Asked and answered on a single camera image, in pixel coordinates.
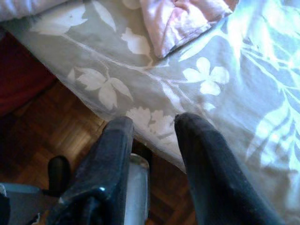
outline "bedspread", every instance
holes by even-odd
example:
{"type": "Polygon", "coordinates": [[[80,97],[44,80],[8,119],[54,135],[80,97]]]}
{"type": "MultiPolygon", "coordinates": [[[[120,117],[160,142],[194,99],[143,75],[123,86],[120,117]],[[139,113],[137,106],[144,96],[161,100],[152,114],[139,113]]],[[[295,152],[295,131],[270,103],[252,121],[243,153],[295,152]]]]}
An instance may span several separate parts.
{"type": "Polygon", "coordinates": [[[300,5],[241,0],[163,60],[138,0],[70,1],[2,25],[91,110],[127,115],[140,139],[184,169],[173,128],[208,119],[288,225],[300,223],[300,5]]]}

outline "bed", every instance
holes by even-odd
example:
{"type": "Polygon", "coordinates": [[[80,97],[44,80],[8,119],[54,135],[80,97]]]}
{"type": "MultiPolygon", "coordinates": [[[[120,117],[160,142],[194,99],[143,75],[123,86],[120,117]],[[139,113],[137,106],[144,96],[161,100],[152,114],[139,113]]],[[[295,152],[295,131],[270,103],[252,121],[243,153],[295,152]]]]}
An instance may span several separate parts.
{"type": "Polygon", "coordinates": [[[300,224],[300,3],[241,0],[166,58],[138,0],[75,0],[2,23],[99,117],[184,170],[176,114],[208,119],[288,225],[300,224]]]}

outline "red object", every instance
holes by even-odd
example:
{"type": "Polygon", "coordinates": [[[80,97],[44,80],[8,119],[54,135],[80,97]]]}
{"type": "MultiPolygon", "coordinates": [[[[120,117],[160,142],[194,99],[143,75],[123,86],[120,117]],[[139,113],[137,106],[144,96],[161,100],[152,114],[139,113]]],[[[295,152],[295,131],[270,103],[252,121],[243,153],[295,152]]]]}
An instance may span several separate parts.
{"type": "Polygon", "coordinates": [[[55,76],[9,34],[0,41],[0,116],[20,107],[55,76]]]}

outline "white flower print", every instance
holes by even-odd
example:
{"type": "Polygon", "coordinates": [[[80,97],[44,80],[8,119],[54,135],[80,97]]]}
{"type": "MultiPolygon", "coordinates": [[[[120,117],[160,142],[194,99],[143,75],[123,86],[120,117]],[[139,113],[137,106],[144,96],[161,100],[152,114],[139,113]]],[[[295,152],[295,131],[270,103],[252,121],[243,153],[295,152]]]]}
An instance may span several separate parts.
{"type": "Polygon", "coordinates": [[[147,130],[155,136],[168,135],[174,132],[174,120],[172,116],[164,116],[162,110],[151,112],[142,107],[127,111],[126,115],[142,130],[147,130]]]}
{"type": "Polygon", "coordinates": [[[229,82],[229,72],[224,67],[214,67],[210,73],[210,62],[207,58],[201,57],[197,60],[198,70],[187,68],[183,71],[185,78],[190,82],[202,82],[200,92],[202,94],[219,95],[220,84],[229,82]]]}

